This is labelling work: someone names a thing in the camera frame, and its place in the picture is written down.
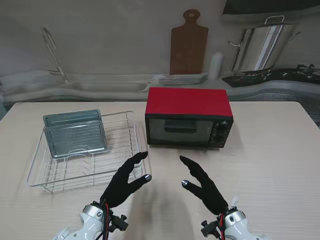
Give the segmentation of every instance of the gas stove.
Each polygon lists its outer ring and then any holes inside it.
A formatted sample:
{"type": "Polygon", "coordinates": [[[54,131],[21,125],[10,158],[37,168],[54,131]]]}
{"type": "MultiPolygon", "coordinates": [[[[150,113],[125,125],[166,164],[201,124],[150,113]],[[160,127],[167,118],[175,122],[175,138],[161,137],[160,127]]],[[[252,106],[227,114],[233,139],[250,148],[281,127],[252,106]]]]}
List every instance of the gas stove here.
{"type": "Polygon", "coordinates": [[[308,67],[299,64],[296,68],[280,68],[257,72],[245,72],[242,75],[224,77],[222,80],[233,88],[258,85],[275,80],[320,85],[320,69],[315,68],[313,64],[310,64],[308,67]]]}

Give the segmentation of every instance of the red wire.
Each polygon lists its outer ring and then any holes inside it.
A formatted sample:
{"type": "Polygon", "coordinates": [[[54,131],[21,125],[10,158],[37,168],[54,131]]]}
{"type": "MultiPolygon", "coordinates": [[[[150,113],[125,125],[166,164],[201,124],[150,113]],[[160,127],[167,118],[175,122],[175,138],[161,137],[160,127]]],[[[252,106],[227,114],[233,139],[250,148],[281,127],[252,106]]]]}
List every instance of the red wire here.
{"type": "Polygon", "coordinates": [[[224,222],[224,215],[223,214],[221,214],[221,216],[220,216],[220,225],[221,225],[221,238],[222,238],[222,240],[225,240],[225,232],[223,231],[223,222],[224,222]]]}
{"type": "Polygon", "coordinates": [[[105,204],[105,207],[106,207],[106,237],[105,237],[105,240],[107,240],[109,237],[109,207],[108,207],[107,203],[105,204]]]}

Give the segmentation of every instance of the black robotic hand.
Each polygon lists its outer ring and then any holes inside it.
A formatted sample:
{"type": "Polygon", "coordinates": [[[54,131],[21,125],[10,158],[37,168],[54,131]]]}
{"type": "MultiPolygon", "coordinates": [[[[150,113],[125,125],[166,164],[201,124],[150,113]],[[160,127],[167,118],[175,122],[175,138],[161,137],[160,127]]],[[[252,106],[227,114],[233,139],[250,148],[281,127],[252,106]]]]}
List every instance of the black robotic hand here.
{"type": "Polygon", "coordinates": [[[150,182],[152,176],[146,174],[139,179],[128,183],[129,174],[135,167],[135,164],[140,163],[142,159],[148,156],[148,152],[139,152],[129,158],[113,176],[108,187],[100,197],[100,203],[107,203],[109,208],[115,208],[122,204],[131,194],[141,188],[147,182],[150,182]]]}
{"type": "Polygon", "coordinates": [[[191,175],[201,184],[201,187],[199,187],[187,180],[182,180],[182,186],[201,199],[214,215],[225,212],[228,209],[228,204],[208,174],[195,161],[185,156],[180,156],[180,160],[189,168],[191,175]]]}

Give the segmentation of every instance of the cutting board handle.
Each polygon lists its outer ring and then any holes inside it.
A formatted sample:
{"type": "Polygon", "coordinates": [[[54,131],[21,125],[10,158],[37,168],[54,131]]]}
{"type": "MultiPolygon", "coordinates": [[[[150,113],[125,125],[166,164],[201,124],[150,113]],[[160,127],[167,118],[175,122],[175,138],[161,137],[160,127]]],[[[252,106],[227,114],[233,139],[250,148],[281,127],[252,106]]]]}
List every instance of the cutting board handle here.
{"type": "Polygon", "coordinates": [[[200,17],[200,12],[195,9],[187,10],[183,13],[185,24],[197,24],[197,19],[200,17]]]}

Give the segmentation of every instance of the white bottle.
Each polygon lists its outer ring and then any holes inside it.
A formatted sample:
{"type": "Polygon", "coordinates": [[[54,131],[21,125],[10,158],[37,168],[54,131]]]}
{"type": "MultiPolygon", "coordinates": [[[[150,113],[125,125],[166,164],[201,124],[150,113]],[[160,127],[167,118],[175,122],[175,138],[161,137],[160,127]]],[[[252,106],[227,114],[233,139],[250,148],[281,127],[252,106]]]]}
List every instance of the white bottle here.
{"type": "Polygon", "coordinates": [[[214,81],[218,79],[223,60],[224,56],[220,52],[216,52],[212,55],[208,72],[208,80],[214,81]]]}

